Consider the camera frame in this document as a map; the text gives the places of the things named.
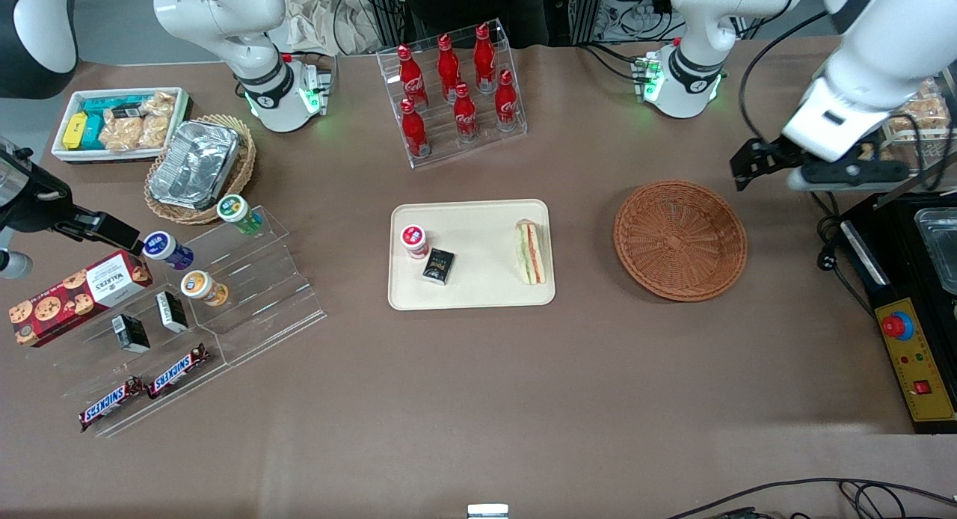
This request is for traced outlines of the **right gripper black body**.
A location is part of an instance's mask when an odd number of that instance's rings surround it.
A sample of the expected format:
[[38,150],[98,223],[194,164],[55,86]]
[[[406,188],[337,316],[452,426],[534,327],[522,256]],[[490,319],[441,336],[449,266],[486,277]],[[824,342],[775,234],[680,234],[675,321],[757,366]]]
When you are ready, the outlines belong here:
[[74,235],[70,225],[74,219],[72,189],[44,168],[33,164],[20,151],[2,153],[2,167],[13,176],[11,190],[2,182],[2,228],[18,233],[37,233],[51,230],[61,235]]

